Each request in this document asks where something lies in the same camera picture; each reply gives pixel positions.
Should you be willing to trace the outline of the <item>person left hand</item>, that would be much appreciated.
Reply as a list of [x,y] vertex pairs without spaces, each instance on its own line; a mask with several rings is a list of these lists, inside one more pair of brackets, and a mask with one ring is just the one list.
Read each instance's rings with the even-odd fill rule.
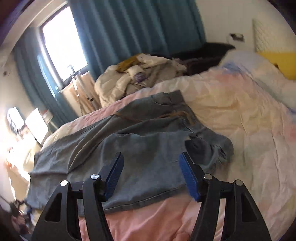
[[30,231],[26,225],[26,221],[21,214],[18,214],[17,216],[11,215],[11,223],[18,234],[30,234]]

